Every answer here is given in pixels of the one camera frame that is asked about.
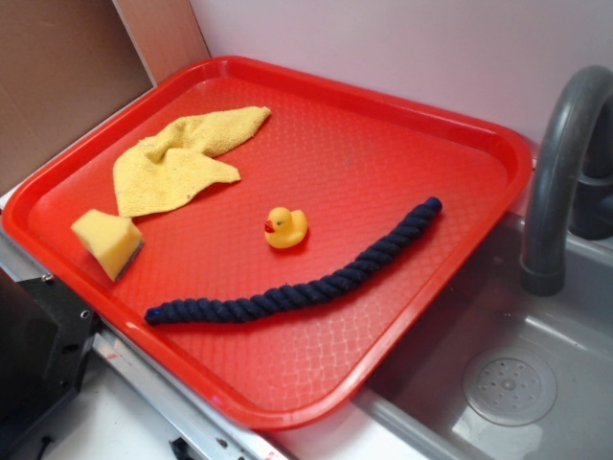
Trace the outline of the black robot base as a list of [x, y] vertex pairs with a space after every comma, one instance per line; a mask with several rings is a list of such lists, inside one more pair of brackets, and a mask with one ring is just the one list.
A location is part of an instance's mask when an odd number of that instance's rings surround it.
[[96, 315], [58, 278], [1, 273], [1, 446], [79, 392]]

